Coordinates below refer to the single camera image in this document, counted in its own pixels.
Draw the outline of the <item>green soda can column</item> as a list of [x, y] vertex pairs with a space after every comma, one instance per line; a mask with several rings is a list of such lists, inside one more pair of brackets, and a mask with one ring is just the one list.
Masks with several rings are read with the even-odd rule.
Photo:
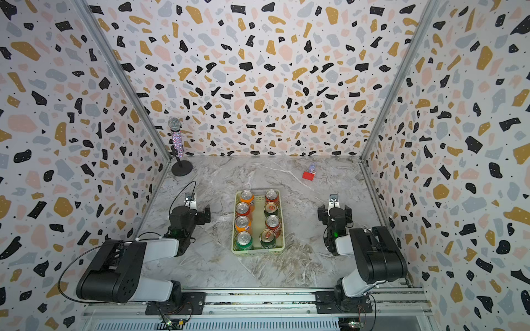
[[266, 202], [264, 205], [264, 214], [266, 217], [269, 217], [271, 215], [279, 215], [280, 209], [278, 205], [275, 202], [269, 201]]

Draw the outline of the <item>red cola can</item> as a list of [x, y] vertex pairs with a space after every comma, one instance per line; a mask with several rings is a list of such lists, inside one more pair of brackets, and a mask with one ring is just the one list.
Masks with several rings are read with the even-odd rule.
[[279, 194], [276, 190], [270, 189], [265, 194], [266, 202], [273, 202], [278, 204], [280, 201]]

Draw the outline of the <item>green gold-top soda can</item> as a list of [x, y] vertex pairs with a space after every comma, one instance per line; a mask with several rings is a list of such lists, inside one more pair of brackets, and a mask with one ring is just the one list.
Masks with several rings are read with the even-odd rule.
[[261, 235], [259, 236], [259, 242], [263, 249], [275, 248], [276, 247], [276, 235], [272, 230], [266, 228], [265, 230], [262, 231]]

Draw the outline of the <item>pale green plastic basket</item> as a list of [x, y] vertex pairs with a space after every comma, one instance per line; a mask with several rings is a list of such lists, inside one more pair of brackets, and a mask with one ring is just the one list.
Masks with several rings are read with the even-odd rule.
[[[276, 247], [275, 248], [263, 249], [261, 247], [260, 242], [259, 242], [259, 236], [261, 235], [262, 231], [267, 228], [266, 224], [265, 224], [266, 216], [264, 214], [264, 205], [266, 203], [265, 194], [270, 189], [276, 190], [277, 193], [279, 194], [280, 201], [279, 201], [279, 203], [277, 205], [278, 205], [278, 207], [280, 209], [280, 212], [279, 212], [278, 216], [279, 216], [279, 218], [281, 219], [281, 222], [282, 222], [282, 231], [281, 231], [281, 235], [278, 238], [276, 237]], [[255, 197], [254, 198], [254, 205], [250, 205], [252, 213], [247, 216], [251, 220], [251, 231], [250, 231], [250, 233], [252, 234], [252, 237], [253, 237], [253, 248], [251, 250], [240, 250], [240, 251], [238, 251], [236, 249], [236, 245], [235, 245], [236, 237], [237, 237], [237, 234], [238, 234], [238, 231], [235, 229], [235, 220], [239, 217], [239, 216], [236, 215], [235, 207], [236, 207], [236, 205], [238, 203], [241, 202], [240, 201], [240, 193], [243, 190], [240, 190], [240, 191], [236, 192], [236, 194], [235, 194], [235, 206], [234, 206], [234, 217], [233, 217], [233, 234], [232, 234], [232, 247], [231, 247], [232, 253], [234, 253], [235, 255], [240, 255], [240, 256], [244, 256], [244, 255], [258, 255], [258, 254], [269, 254], [269, 255], [270, 254], [280, 254], [281, 252], [284, 251], [284, 248], [286, 246], [285, 234], [284, 234], [284, 218], [283, 218], [283, 213], [282, 213], [282, 200], [281, 200], [280, 190], [277, 189], [277, 188], [249, 189], [249, 190], [251, 190], [253, 192], [254, 197]]]

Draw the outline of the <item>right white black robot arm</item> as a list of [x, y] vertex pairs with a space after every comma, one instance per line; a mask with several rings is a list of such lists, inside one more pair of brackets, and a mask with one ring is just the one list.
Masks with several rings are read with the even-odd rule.
[[370, 313], [369, 291], [407, 275], [407, 262], [388, 228], [353, 227], [352, 209], [337, 203], [320, 206], [317, 218], [326, 226], [323, 241], [334, 256], [353, 257], [351, 274], [337, 281], [332, 292], [316, 293], [317, 311], [322, 313]]

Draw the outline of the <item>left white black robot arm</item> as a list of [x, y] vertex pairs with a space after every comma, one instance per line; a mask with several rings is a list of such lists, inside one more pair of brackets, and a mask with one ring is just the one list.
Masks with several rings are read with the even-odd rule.
[[69, 297], [59, 279], [57, 289], [66, 299], [84, 304], [148, 302], [181, 307], [184, 304], [178, 281], [148, 278], [142, 275], [147, 262], [184, 255], [192, 242], [196, 226], [211, 222], [211, 208], [202, 211], [181, 205], [169, 213], [168, 232], [156, 239], [121, 241], [109, 239], [96, 247], [96, 255], [81, 276], [76, 298]]

